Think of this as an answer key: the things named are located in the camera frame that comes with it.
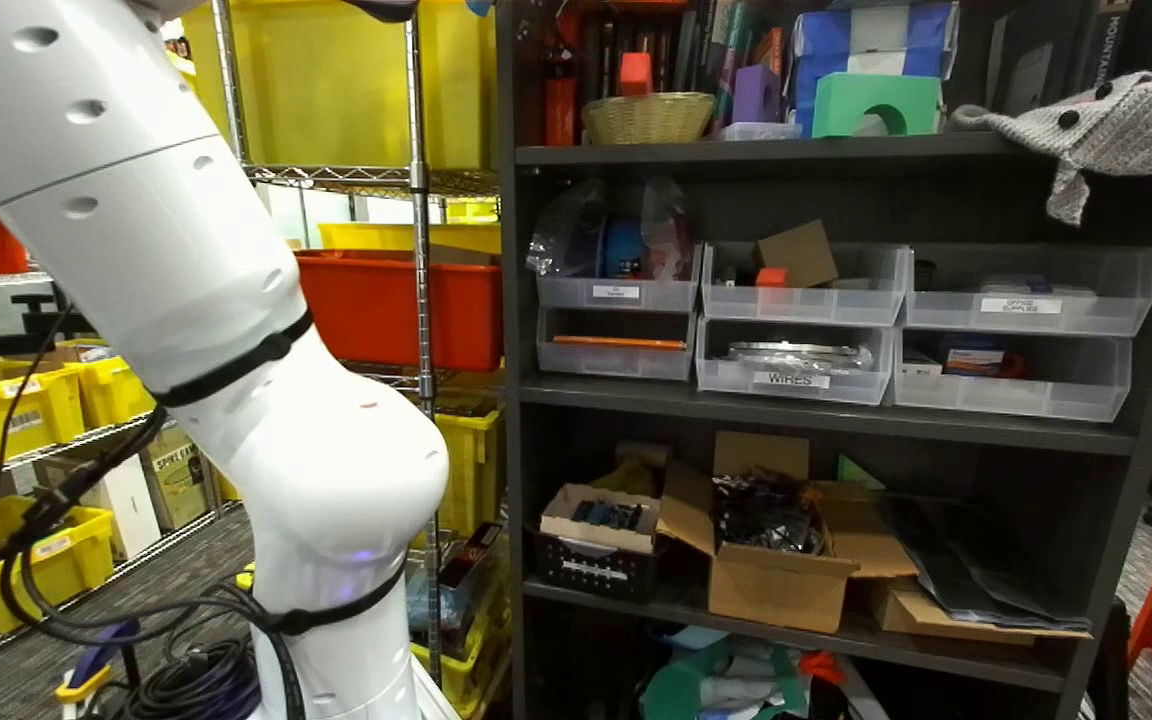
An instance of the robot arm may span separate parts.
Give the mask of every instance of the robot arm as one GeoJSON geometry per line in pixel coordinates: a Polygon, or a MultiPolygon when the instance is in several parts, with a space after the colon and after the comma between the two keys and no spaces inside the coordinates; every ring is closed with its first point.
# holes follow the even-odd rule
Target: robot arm
{"type": "MultiPolygon", "coordinates": [[[[449,453],[309,326],[285,237],[154,33],[190,6],[0,0],[0,216],[241,483],[257,601],[342,607],[397,574],[449,453]]],[[[257,662],[276,720],[263,642],[257,662]]],[[[293,662],[313,720],[415,715],[403,589],[297,637],[293,662]]]]}

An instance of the cable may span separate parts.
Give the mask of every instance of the cable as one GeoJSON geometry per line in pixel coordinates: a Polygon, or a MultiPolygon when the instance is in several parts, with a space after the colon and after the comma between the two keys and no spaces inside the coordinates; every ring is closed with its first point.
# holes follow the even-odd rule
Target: cable
{"type": "Polygon", "coordinates": [[[125,650],[125,643],[145,643],[154,637],[167,637],[178,630],[190,623],[192,611],[202,607],[221,607],[221,611],[233,611],[241,621],[249,621],[252,630],[262,630],[276,654],[276,666],[280,666],[280,677],[285,677],[285,697],[287,697],[287,720],[303,720],[303,689],[300,689],[300,677],[297,677],[297,662],[293,662],[293,650],[287,642],[276,632],[276,617],[263,611],[249,594],[241,589],[221,589],[224,598],[197,598],[197,601],[178,601],[178,606],[156,606],[156,607],[142,607],[131,611],[138,621],[142,617],[156,617],[156,611],[178,611],[172,621],[163,621],[160,630],[149,630],[149,632],[138,632],[138,637],[122,637],[122,642],[97,642],[97,637],[81,637],[81,632],[69,632],[57,617],[54,621],[35,621],[32,611],[19,607],[19,598],[14,589],[14,569],[15,559],[23,559],[23,569],[32,565],[32,545],[30,550],[14,550],[3,557],[3,569],[0,569],[0,598],[10,606],[10,611],[35,630],[42,637],[54,637],[54,642],[66,642],[66,643],[112,643],[112,650],[125,650]]]}
{"type": "Polygon", "coordinates": [[[224,720],[252,715],[262,704],[262,677],[252,637],[192,650],[172,662],[145,689],[130,689],[122,715],[130,720],[224,720]]]}
{"type": "Polygon", "coordinates": [[[14,392],[14,403],[3,411],[3,426],[0,426],[0,495],[3,495],[10,444],[14,444],[14,422],[15,422],[15,409],[19,409],[19,396],[23,396],[30,380],[42,374],[42,366],[45,366],[50,349],[57,343],[59,329],[66,329],[66,300],[57,295],[57,326],[45,331],[42,349],[32,353],[23,378],[19,378],[15,392],[14,392]]]}

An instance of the wire rack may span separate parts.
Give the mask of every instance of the wire rack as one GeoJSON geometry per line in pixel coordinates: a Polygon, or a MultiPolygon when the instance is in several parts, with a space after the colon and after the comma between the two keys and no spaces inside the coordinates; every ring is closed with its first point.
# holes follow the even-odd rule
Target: wire rack
{"type": "MultiPolygon", "coordinates": [[[[323,189],[323,191],[415,191],[410,167],[249,167],[252,184],[323,189]]],[[[493,195],[495,180],[480,167],[427,167],[423,189],[436,195],[493,195]]]]}

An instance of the yellow storage bin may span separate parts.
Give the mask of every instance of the yellow storage bin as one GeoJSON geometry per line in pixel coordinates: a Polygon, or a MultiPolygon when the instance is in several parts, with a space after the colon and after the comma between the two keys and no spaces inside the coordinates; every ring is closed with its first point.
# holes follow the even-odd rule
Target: yellow storage bin
{"type": "Polygon", "coordinates": [[[505,617],[505,574],[493,574],[493,589],[466,632],[466,643],[442,654],[442,689],[459,720],[480,720],[507,672],[507,617],[505,617]]]}
{"type": "MultiPolygon", "coordinates": [[[[190,12],[197,93],[229,133],[208,10],[190,12]]],[[[410,166],[403,24],[342,0],[233,0],[252,166],[410,166]]],[[[433,167],[493,166],[495,21],[466,0],[419,0],[433,167]]]]}
{"type": "Polygon", "coordinates": [[[449,444],[449,492],[442,532],[471,535],[501,511],[501,411],[436,415],[449,444]]]}
{"type": "Polygon", "coordinates": [[[495,195],[449,195],[449,226],[501,226],[495,195]]]}
{"type": "Polygon", "coordinates": [[[208,511],[203,476],[197,476],[197,448],[179,428],[163,428],[149,448],[149,480],[160,530],[178,532],[208,511]]]}
{"type": "MultiPolygon", "coordinates": [[[[0,433],[19,380],[0,380],[0,433]]],[[[84,400],[69,374],[35,374],[10,426],[10,459],[84,435],[84,400]]]]}
{"type": "MultiPolygon", "coordinates": [[[[414,226],[319,226],[319,237],[323,237],[323,248],[366,248],[366,251],[414,251],[415,248],[414,226]]],[[[495,226],[433,226],[427,243],[501,257],[501,227],[495,226]]]]}
{"type": "Polygon", "coordinates": [[[154,396],[125,358],[69,366],[84,387],[91,428],[130,426],[154,411],[154,396]]]}
{"type": "MultiPolygon", "coordinates": [[[[30,495],[3,495],[0,501],[0,550],[19,530],[30,511],[30,495]]],[[[42,541],[32,550],[32,576],[50,606],[66,606],[81,594],[101,589],[112,576],[112,511],[103,507],[76,507],[69,511],[69,526],[42,541]]],[[[15,601],[35,611],[35,606],[23,594],[19,569],[15,569],[15,601]]],[[[0,598],[0,632],[15,632],[19,621],[10,611],[0,598]]]]}

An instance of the storage rack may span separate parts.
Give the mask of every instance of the storage rack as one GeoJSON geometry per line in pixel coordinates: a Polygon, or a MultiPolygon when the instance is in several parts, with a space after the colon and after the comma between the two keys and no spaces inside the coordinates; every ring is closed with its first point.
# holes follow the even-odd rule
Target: storage rack
{"type": "MultiPolygon", "coordinates": [[[[541,208],[601,176],[607,206],[636,208],[645,176],[674,176],[700,213],[700,242],[748,242],[825,221],[833,242],[910,243],[1150,243],[1152,180],[1098,180],[1079,233],[1043,221],[1053,159],[991,133],[911,142],[752,142],[667,149],[544,149],[547,6],[501,6],[501,184],[505,184],[505,349],[507,349],[507,550],[517,586],[511,715],[628,715],[640,679],[661,666],[654,643],[676,623],[711,623],[861,662],[892,715],[1076,715],[1098,642],[991,650],[890,637],[870,611],[840,632],[791,632],[711,617],[703,586],[664,586],[648,601],[607,601],[541,576],[532,535],[565,480],[601,476],[617,439],[664,439],[710,468],[717,428],[840,439],[910,492],[969,495],[1036,576],[1074,589],[1099,637],[1152,476],[1152,318],[1133,340],[1133,396],[1113,426],[1013,415],[840,409],[743,396],[700,396],[690,386],[583,380],[536,369],[536,280],[523,264],[541,208]]],[[[1056,51],[1083,50],[1063,6],[1056,51]]]]}
{"type": "MultiPolygon", "coordinates": [[[[208,0],[211,41],[221,61],[221,93],[229,111],[229,142],[236,158],[249,166],[249,123],[245,123],[245,80],[236,63],[233,10],[229,0],[208,0]]],[[[249,166],[257,184],[297,184],[297,189],[333,189],[333,191],[400,191],[414,195],[414,274],[415,274],[415,374],[400,378],[400,386],[415,396],[423,415],[436,415],[436,369],[433,369],[433,191],[442,195],[486,195],[493,191],[493,173],[478,167],[427,167],[423,149],[423,72],[419,72],[419,12],[403,24],[403,90],[410,90],[410,167],[262,167],[249,166]]],[[[442,621],[442,511],[433,511],[427,530],[427,617],[433,630],[442,621]]],[[[427,672],[442,685],[442,632],[427,632],[427,672]]]]}

